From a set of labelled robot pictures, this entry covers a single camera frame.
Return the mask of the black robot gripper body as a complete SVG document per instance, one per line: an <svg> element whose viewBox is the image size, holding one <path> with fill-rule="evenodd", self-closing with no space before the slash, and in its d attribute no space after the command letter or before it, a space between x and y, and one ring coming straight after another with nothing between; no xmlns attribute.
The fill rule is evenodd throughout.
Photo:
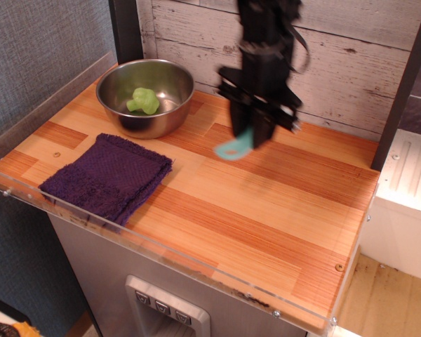
<svg viewBox="0 0 421 337"><path fill-rule="evenodd" d="M252 113L270 114L276 125L295 131L298 108L302 101L288 87L290 67L280 53L253 54L242 52L240 69L221 67L219 94L231 101L250 105Z"/></svg>

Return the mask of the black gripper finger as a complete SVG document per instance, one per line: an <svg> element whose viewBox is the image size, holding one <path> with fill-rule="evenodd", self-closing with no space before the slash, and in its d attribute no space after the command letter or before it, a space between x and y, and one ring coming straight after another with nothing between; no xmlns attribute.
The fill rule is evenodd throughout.
<svg viewBox="0 0 421 337"><path fill-rule="evenodd" d="M252 108L237 101L230 102L230 118L234 137L240 136L249 126Z"/></svg>
<svg viewBox="0 0 421 337"><path fill-rule="evenodd" d="M271 139L276 128L276 122L270 114L254 112L252 116L253 148L257 149Z"/></svg>

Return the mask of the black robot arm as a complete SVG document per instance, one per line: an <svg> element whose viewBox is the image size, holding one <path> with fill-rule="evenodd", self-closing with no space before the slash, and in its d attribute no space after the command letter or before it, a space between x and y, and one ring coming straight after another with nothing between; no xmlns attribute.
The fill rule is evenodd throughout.
<svg viewBox="0 0 421 337"><path fill-rule="evenodd" d="M277 126L293 131L301 100L287 81L293 71L295 41L303 42L292 22L301 1L238 1L243 28L241 68L221 67L218 93L229 100L232 131L252 148L270 140Z"/></svg>

